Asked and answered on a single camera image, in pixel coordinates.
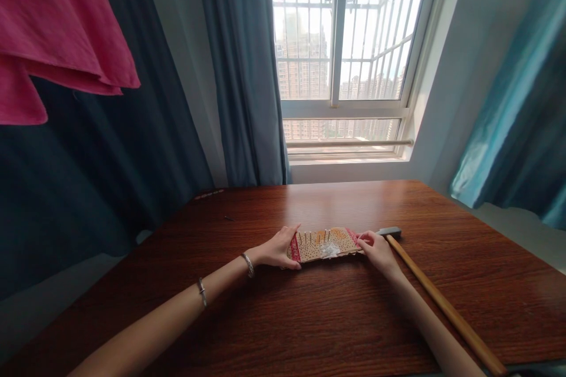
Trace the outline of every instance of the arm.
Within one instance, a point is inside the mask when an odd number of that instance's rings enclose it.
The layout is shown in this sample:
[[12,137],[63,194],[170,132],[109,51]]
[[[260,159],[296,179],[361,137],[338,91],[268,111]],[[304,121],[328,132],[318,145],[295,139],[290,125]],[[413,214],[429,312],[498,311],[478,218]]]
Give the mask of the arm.
[[407,280],[393,257],[387,240],[373,232],[365,232],[358,243],[371,263],[391,283],[400,304],[419,328],[446,376],[485,377],[474,360]]
[[[287,258],[287,247],[299,225],[283,227],[271,240],[246,251],[254,266],[266,264],[299,270]],[[241,256],[202,280],[208,304],[248,272]],[[196,284],[180,292],[146,316],[122,330],[85,359],[70,376],[129,376],[140,373],[167,349],[202,313]]]

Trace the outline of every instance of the high-rise building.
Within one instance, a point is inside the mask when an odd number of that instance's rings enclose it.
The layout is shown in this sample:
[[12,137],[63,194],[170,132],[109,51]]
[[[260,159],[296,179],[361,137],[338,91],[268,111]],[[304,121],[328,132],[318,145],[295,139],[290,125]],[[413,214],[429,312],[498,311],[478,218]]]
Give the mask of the high-rise building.
[[[324,31],[308,33],[302,27],[300,16],[285,14],[282,34],[276,35],[279,93],[281,100],[328,99],[330,61]],[[355,75],[340,85],[341,100],[398,99],[400,98],[404,68],[397,78],[380,74],[369,81],[360,81]],[[361,138],[391,140],[399,127],[398,120],[284,120],[287,140],[332,140]]]

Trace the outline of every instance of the wooden stick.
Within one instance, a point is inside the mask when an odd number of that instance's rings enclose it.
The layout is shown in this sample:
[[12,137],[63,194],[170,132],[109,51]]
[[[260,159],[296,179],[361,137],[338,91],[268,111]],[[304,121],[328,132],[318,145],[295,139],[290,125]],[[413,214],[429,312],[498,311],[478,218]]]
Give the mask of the wooden stick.
[[423,273],[417,264],[410,258],[410,256],[405,252],[401,245],[388,234],[386,240],[389,242],[393,249],[403,258],[405,264],[417,277],[420,283],[423,285],[424,289],[436,302],[438,307],[446,315],[448,320],[452,325],[458,330],[462,338],[466,341],[468,346],[473,350],[476,356],[483,362],[487,367],[489,372],[496,377],[505,376],[507,374],[507,368],[501,363],[501,361],[489,350],[488,346],[483,342],[483,340],[478,336],[478,334],[470,327],[470,324],[464,320],[462,315],[452,306],[448,300],[442,295],[439,289],[429,280],[429,278]]

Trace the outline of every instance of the curtain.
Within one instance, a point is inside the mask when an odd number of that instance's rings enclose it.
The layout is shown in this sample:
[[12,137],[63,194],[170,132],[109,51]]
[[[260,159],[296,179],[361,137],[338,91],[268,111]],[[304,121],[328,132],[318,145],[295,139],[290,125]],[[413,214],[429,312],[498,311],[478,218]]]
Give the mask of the curtain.
[[566,230],[566,0],[531,0],[481,110],[452,197]]
[[272,0],[202,0],[231,186],[290,183]]
[[213,187],[152,0],[110,0],[141,81],[123,96],[34,78],[49,121],[0,127],[0,299],[121,256]]

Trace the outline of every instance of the gray curtain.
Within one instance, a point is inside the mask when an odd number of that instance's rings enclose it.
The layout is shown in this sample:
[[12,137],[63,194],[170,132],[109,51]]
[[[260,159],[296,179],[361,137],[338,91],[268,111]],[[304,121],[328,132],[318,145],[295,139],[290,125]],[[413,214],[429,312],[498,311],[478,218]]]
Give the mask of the gray curtain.
[[212,178],[152,0],[110,0],[141,81],[99,96],[34,79],[49,121],[0,127],[0,299],[121,256]]
[[231,186],[290,183],[272,0],[202,0]]

